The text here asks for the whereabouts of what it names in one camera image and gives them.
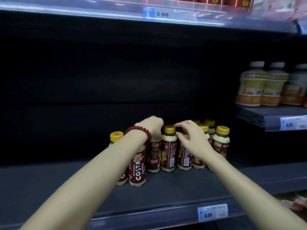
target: red beaded bracelet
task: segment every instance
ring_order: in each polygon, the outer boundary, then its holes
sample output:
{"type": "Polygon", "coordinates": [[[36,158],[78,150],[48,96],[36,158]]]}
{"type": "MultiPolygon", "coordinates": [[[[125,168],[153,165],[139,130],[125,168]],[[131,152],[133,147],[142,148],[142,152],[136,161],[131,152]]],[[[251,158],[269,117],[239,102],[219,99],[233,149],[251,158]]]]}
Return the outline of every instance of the red beaded bracelet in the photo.
{"type": "Polygon", "coordinates": [[[124,135],[126,135],[131,130],[141,130],[141,131],[143,131],[143,132],[145,132],[147,134],[148,139],[147,139],[147,141],[144,144],[147,144],[148,142],[151,141],[151,138],[152,138],[151,133],[146,128],[139,127],[139,126],[132,126],[132,127],[129,127],[127,129],[127,131],[125,131],[124,135]]]}

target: forearm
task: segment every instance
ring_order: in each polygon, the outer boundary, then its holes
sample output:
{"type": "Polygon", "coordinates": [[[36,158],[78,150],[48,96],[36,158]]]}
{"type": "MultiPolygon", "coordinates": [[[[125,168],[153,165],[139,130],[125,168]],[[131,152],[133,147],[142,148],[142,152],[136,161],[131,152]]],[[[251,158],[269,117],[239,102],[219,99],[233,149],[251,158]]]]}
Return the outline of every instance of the forearm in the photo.
{"type": "Polygon", "coordinates": [[[208,164],[259,229],[307,228],[301,218],[239,172],[220,154],[215,153],[208,164]]]}
{"type": "Polygon", "coordinates": [[[69,178],[21,230],[84,229],[146,140],[142,131],[128,132],[69,178]]]}

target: shelf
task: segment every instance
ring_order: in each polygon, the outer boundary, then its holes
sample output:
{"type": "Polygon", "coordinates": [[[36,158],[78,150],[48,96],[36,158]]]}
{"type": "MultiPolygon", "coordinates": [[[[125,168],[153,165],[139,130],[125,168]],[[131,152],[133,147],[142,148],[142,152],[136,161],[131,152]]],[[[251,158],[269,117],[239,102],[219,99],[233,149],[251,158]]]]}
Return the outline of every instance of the shelf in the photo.
{"type": "MultiPolygon", "coordinates": [[[[0,229],[17,229],[85,162],[0,169],[0,229]]],[[[307,189],[307,162],[240,170],[269,193],[307,189]]],[[[244,215],[207,168],[148,174],[143,186],[116,187],[90,222],[90,229],[159,229],[198,222],[197,208],[227,203],[228,217],[244,215]]]]}
{"type": "Polygon", "coordinates": [[[246,107],[235,105],[235,115],[265,131],[307,129],[307,108],[291,105],[246,107]]]}
{"type": "Polygon", "coordinates": [[[259,10],[173,0],[0,0],[0,10],[297,33],[294,22],[259,10]]]}

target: bottle cap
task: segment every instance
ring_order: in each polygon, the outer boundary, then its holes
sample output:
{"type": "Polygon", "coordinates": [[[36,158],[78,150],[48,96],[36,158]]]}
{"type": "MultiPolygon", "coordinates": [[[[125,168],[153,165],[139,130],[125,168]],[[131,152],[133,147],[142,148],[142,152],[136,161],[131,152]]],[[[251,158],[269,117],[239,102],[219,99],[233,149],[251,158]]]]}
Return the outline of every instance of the bottle cap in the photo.
{"type": "Polygon", "coordinates": [[[295,69],[307,69],[307,64],[297,64],[294,66],[295,69]]]}
{"type": "Polygon", "coordinates": [[[201,121],[200,121],[199,119],[192,119],[192,121],[193,121],[194,123],[196,123],[196,124],[201,123],[201,121]]]}
{"type": "Polygon", "coordinates": [[[229,134],[229,128],[225,126],[217,126],[216,132],[220,135],[228,135],[229,134]]]}
{"type": "Polygon", "coordinates": [[[110,140],[111,142],[115,143],[118,141],[120,138],[124,136],[124,133],[121,131],[115,131],[110,134],[110,140]]]}
{"type": "Polygon", "coordinates": [[[164,133],[166,134],[174,134],[176,132],[176,128],[174,125],[165,125],[164,127],[164,133]]]}
{"type": "Polygon", "coordinates": [[[271,68],[283,68],[285,66],[285,62],[273,62],[270,64],[271,68]]]}
{"type": "Polygon", "coordinates": [[[204,124],[208,125],[209,127],[213,127],[215,125],[215,120],[213,120],[213,119],[205,119],[204,124]]]}
{"type": "Polygon", "coordinates": [[[264,61],[253,61],[250,62],[250,67],[263,67],[264,61]]]}
{"type": "Polygon", "coordinates": [[[209,130],[209,126],[204,123],[200,123],[198,124],[198,126],[200,126],[204,132],[207,132],[209,130]]]}

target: price label holder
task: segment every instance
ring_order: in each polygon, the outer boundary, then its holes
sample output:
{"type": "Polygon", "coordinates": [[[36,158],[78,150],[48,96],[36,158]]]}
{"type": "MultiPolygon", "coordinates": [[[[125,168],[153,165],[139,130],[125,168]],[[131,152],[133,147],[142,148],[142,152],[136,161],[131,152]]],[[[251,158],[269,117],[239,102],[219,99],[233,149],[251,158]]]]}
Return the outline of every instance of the price label holder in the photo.
{"type": "Polygon", "coordinates": [[[199,207],[197,208],[197,211],[199,222],[207,222],[228,217],[228,206],[226,203],[213,206],[199,207]]]}
{"type": "Polygon", "coordinates": [[[280,131],[307,130],[307,116],[280,117],[280,131]]]}
{"type": "Polygon", "coordinates": [[[143,17],[148,22],[197,25],[197,11],[143,6],[143,17]]]}

